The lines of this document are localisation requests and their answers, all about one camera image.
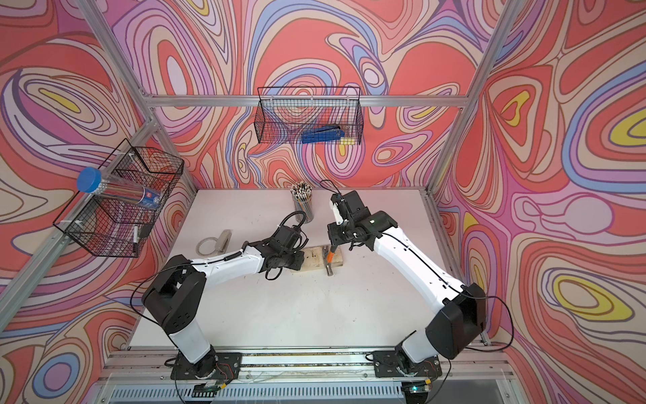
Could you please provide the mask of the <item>wooden block with nails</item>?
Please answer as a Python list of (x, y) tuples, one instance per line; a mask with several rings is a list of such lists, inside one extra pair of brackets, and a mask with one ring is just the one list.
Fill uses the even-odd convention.
[(331, 262), (327, 262), (330, 245), (321, 245), (315, 247), (306, 247), (302, 250), (304, 253), (304, 262), (300, 267), (299, 272), (304, 273), (308, 271), (336, 269), (344, 264), (343, 251), (338, 248), (333, 254)]

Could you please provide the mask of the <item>claw hammer orange black handle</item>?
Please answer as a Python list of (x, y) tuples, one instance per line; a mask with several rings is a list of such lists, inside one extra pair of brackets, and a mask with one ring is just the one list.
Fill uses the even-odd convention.
[(323, 247), (324, 264), (326, 269), (326, 275), (331, 277), (333, 276), (333, 269), (341, 267), (343, 265), (343, 258), (338, 258), (336, 256), (337, 246), (329, 245)]

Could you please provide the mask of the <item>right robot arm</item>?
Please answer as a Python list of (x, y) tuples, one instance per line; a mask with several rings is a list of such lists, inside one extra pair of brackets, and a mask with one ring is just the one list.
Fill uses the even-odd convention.
[(427, 303), (432, 319), (395, 348), (400, 361), (419, 364), (434, 356), (455, 359), (487, 323), (486, 293), (464, 284), (440, 268), (410, 240), (388, 214), (368, 209), (342, 213), (331, 207), (335, 221), (328, 225), (331, 245), (360, 244), (378, 254), (413, 285)]

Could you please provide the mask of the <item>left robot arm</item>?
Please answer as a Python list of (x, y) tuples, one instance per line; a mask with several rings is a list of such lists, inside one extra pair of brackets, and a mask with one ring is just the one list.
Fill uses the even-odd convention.
[(309, 238), (300, 225), (280, 225), (268, 238), (245, 242), (228, 254), (207, 259), (172, 257), (142, 296), (144, 308), (178, 348), (179, 358), (199, 378), (212, 373), (218, 358), (196, 319), (206, 289), (272, 270), (301, 270)]

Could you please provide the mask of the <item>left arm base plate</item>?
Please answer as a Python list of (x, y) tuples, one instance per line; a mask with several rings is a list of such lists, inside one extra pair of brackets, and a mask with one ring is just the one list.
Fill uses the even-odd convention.
[(196, 364), (190, 363), (182, 353), (172, 367), (172, 380), (236, 380), (242, 366), (242, 354), (234, 352), (207, 353)]

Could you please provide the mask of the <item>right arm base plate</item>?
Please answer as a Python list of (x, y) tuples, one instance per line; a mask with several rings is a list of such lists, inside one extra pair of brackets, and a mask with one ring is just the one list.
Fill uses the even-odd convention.
[(392, 349), (373, 351), (365, 355), (365, 359), (373, 364), (373, 371), (377, 378), (421, 377), (436, 380), (442, 376), (442, 367), (437, 356), (416, 364), (411, 362), (402, 352)]

